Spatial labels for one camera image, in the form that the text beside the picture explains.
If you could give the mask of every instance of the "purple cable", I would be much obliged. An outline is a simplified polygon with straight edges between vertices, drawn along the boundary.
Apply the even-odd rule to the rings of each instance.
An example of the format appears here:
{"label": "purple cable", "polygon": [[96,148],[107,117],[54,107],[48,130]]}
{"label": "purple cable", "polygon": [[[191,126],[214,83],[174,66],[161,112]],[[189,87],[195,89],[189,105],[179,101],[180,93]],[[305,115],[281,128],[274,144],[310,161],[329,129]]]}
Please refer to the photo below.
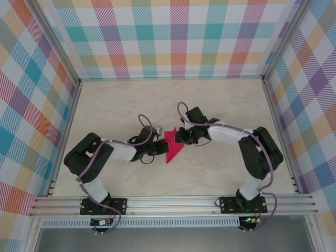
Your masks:
{"label": "purple cable", "polygon": [[[144,125],[143,122],[141,121],[141,119],[140,119],[141,117],[144,117],[144,118],[148,121],[149,126],[150,126],[150,128],[151,128],[151,129],[150,129],[150,133],[149,133],[149,135],[148,135],[148,137],[147,137],[147,139],[146,139],[145,141],[143,141],[143,142],[141,142],[141,143],[126,143],[126,142],[118,141],[118,140],[105,140],[105,141],[102,141],[102,142],[99,144],[99,146],[97,147],[96,151],[94,152],[94,154],[93,154],[93,156],[92,156],[92,158],[91,158],[91,160],[90,160],[88,166],[86,166],[86,168],[84,169],[84,171],[83,171],[81,174],[79,174],[79,176],[76,178],[76,181],[77,181],[77,182],[80,182],[80,179],[81,179],[81,178],[87,173],[87,171],[91,168],[93,162],[95,161],[95,159],[96,159],[96,157],[97,157],[98,152],[100,151],[101,147],[102,147],[105,143],[121,143],[121,144],[125,144],[125,145],[130,145],[130,146],[139,146],[139,145],[142,145],[142,144],[144,144],[144,143],[147,143],[148,140],[149,140],[149,139],[151,138],[151,136],[152,136],[152,133],[153,133],[153,127],[152,127],[152,123],[151,123],[151,121],[148,119],[148,117],[146,117],[146,116],[143,115],[143,114],[140,114],[140,115],[138,115],[138,119],[139,119],[139,121],[140,121],[140,123],[141,123],[141,125],[142,125],[143,127],[145,127],[145,125]],[[107,208],[107,209],[110,209],[110,210],[112,210],[112,211],[118,213],[118,215],[119,215],[119,219],[118,219],[117,223],[116,223],[113,227],[109,228],[106,232],[101,232],[101,234],[103,235],[103,234],[107,234],[107,233],[113,231],[113,230],[116,228],[116,226],[118,226],[118,224],[120,223],[120,220],[121,220],[121,214],[120,214],[120,212],[119,212],[117,209],[115,209],[115,208],[113,208],[113,207],[111,207],[111,206],[107,206],[107,205],[103,205],[103,204],[99,203],[98,201],[96,201],[94,198],[92,198],[92,197],[88,194],[88,192],[85,190],[85,188],[84,188],[84,186],[83,186],[83,184],[82,184],[81,182],[79,183],[79,185],[80,185],[80,187],[82,188],[82,190],[85,192],[85,194],[88,195],[88,198],[89,198],[90,200],[92,200],[94,203],[96,203],[96,204],[99,205],[99,206],[105,207],[105,208]]]}
{"label": "purple cable", "polygon": [[[265,188],[268,188],[271,186],[271,184],[273,183],[273,180],[274,180],[274,171],[273,171],[273,166],[272,166],[272,162],[268,156],[268,153],[265,149],[265,147],[263,146],[263,144],[259,141],[259,139],[253,135],[252,133],[248,132],[248,131],[245,131],[241,128],[238,128],[238,127],[235,127],[235,126],[231,126],[231,125],[227,125],[227,124],[220,124],[220,123],[194,123],[194,122],[190,122],[188,120],[186,120],[183,115],[181,114],[180,112],[180,105],[183,104],[185,106],[185,108],[187,109],[188,111],[188,106],[187,104],[185,104],[183,101],[180,101],[178,104],[177,104],[177,112],[179,113],[179,116],[183,119],[183,121],[191,124],[191,125],[194,125],[194,126],[219,126],[219,127],[225,127],[225,128],[229,128],[229,129],[233,129],[235,131],[238,131],[238,132],[242,132],[242,133],[246,133],[248,134],[250,137],[252,137],[256,142],[257,144],[259,145],[259,147],[261,148],[262,152],[264,153],[265,155],[265,158],[267,160],[267,164],[268,164],[268,167],[269,167],[269,172],[271,174],[271,178],[270,178],[270,181],[267,185],[264,185],[262,186],[259,191],[261,192],[261,190],[265,189]],[[269,194],[269,195],[272,195],[275,199],[275,205],[274,205],[274,210],[272,211],[271,215],[269,216],[269,218],[267,219],[267,221],[265,221],[261,226],[255,228],[254,230],[258,230],[258,229],[261,229],[262,227],[264,227],[264,225],[271,219],[271,217],[274,215],[275,213],[275,210],[277,209],[277,205],[278,205],[278,201],[277,201],[277,198],[276,196],[273,194],[273,193],[264,193],[262,192],[263,194]]]}
{"label": "purple cable", "polygon": [[88,195],[88,198],[89,198],[90,200],[92,200],[94,203],[96,203],[96,204],[99,205],[99,206],[102,206],[102,207],[105,207],[105,208],[107,208],[107,209],[110,209],[110,210],[116,212],[116,213],[119,215],[119,219],[118,219],[117,223],[115,223],[115,225],[114,225],[113,227],[110,227],[110,228],[109,228],[107,231],[105,231],[105,232],[98,232],[98,231],[96,230],[96,226],[94,226],[94,227],[93,227],[93,230],[94,230],[95,232],[97,232],[96,234],[104,235],[104,234],[108,234],[109,232],[113,231],[113,230],[119,225],[119,223],[120,223],[120,220],[121,220],[121,213],[120,213],[117,209],[115,209],[114,207],[107,206],[107,205],[103,205],[103,204],[99,203],[98,201],[96,201],[94,198],[92,198],[92,197],[88,194],[88,192],[85,190],[83,184],[80,184],[80,188],[82,188],[82,190],[85,192],[85,194]]}

